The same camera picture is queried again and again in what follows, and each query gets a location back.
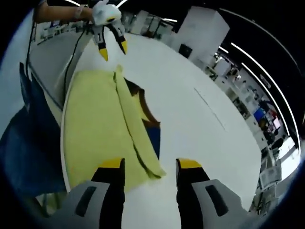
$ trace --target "ceiling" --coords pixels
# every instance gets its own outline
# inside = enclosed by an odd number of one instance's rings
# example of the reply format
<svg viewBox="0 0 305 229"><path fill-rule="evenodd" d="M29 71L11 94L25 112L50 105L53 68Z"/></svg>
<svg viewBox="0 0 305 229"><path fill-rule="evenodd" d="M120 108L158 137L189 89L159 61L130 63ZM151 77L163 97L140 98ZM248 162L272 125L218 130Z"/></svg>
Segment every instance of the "ceiling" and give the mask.
<svg viewBox="0 0 305 229"><path fill-rule="evenodd" d="M49 1L58 3L61 0ZM302 2L293 1L287 4L285 1L277 0L268 2L262 0L128 0L120 9L135 14L145 10L162 18L178 20L174 27L175 31L179 30L191 6L217 10L230 27L222 47L229 51L229 57L237 63L245 63L257 76L262 74L268 79L253 61L231 45L231 42L235 43L268 71L291 107L299 134L305 136L305 126L302 126L305 113L305 65L303 64L305 63L303 42L305 33L302 24L304 20ZM110 0L110 2L118 4L120 0ZM294 121L282 96L274 87L270 89L270 92L278 103L290 132L295 133Z"/></svg>

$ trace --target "white table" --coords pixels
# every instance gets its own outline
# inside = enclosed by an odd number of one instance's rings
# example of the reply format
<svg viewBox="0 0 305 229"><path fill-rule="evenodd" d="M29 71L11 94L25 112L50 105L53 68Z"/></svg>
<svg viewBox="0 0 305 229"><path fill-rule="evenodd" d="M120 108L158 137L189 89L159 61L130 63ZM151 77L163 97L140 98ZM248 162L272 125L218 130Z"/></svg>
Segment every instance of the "white table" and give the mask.
<svg viewBox="0 0 305 229"><path fill-rule="evenodd" d="M226 184L248 210L258 182L261 153L237 109L202 70L171 48L137 35L125 37L126 56L113 35L106 33L109 61L90 41L75 69L114 70L120 63L124 76L145 89L147 104L161 122L160 162L167 175L126 194L122 228L180 228L178 157L198 161L210 179Z"/></svg>

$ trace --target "ceiling light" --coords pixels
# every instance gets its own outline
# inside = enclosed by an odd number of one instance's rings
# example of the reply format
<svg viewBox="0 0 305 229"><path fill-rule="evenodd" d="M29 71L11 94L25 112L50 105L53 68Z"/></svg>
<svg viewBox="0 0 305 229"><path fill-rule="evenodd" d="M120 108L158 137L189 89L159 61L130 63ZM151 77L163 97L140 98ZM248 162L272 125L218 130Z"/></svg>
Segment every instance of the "ceiling light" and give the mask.
<svg viewBox="0 0 305 229"><path fill-rule="evenodd" d="M275 83L274 79L271 77L271 75L265 70L265 68L263 68L252 56L250 56L248 53L246 53L243 49L241 49L240 47L238 47L236 44L234 43L231 43L232 46L234 46L235 48L237 48L239 51L241 51L243 54L245 54L247 57L249 57L261 70L263 70L263 72L268 76L268 78L272 81L272 83L275 85L275 87L278 89L279 93L281 94L282 98L284 99L284 102L286 103L287 107L288 107L288 110L290 112L290 115L292 117L292 121L295 125L295 131L296 131L296 137L297 137L297 141L298 141L298 148L299 150L301 151L301 143L300 143L300 135L299 135L299 131L297 129L297 126L296 126L296 122L295 122L295 117L294 115L292 114L292 110L283 94L283 92L281 91L281 89L278 87L278 85ZM288 130L288 126L287 126L287 123L285 122L284 120L284 117L283 115L281 114L282 116L282 119L283 119L283 122L284 122L284 125L285 125L285 128L286 128L286 131L287 131L287 134L288 136L290 136L289 134L289 130Z"/></svg>
<svg viewBox="0 0 305 229"><path fill-rule="evenodd" d="M222 51L224 51L224 52L226 52L226 53L229 53L226 49L224 49L223 47L221 47L221 46L219 46L219 48L222 50Z"/></svg>
<svg viewBox="0 0 305 229"><path fill-rule="evenodd" d="M258 78L258 77L248 68L247 65L245 65L244 63L242 63L242 66L245 67L245 69L247 69L248 72L250 72L250 73L254 76L254 78L257 79L257 81L258 81L258 82L262 85L262 87L266 90L267 94L269 95L269 97L271 98L271 100L273 101L273 103L275 104L275 106L276 106L278 112L280 113L280 115L281 115L281 117L282 117L283 123L284 123L284 125L285 125L286 130L287 130L287 134L290 135L290 134L289 134L288 127L287 127L287 123L286 123L286 121L284 120L284 116L283 116L283 114L282 114L282 112L281 112L279 106L277 105L275 99L274 99L273 96L271 95L270 91L268 91L267 87L266 87L265 84L261 81L261 79Z"/></svg>
<svg viewBox="0 0 305 229"><path fill-rule="evenodd" d="M75 1L72 1L72 0L65 0L65 1L68 1L68 2L70 2L70 3L72 3L72 4L74 4L74 5L80 6L80 4L78 4L78 3L75 2Z"/></svg>
<svg viewBox="0 0 305 229"><path fill-rule="evenodd" d="M123 1L121 1L117 6L116 6L116 8L119 8L121 5L123 5L125 2L127 2L127 0L123 0Z"/></svg>
<svg viewBox="0 0 305 229"><path fill-rule="evenodd" d="M171 22L177 22L177 20L169 19L169 18L163 18L164 21L171 21Z"/></svg>

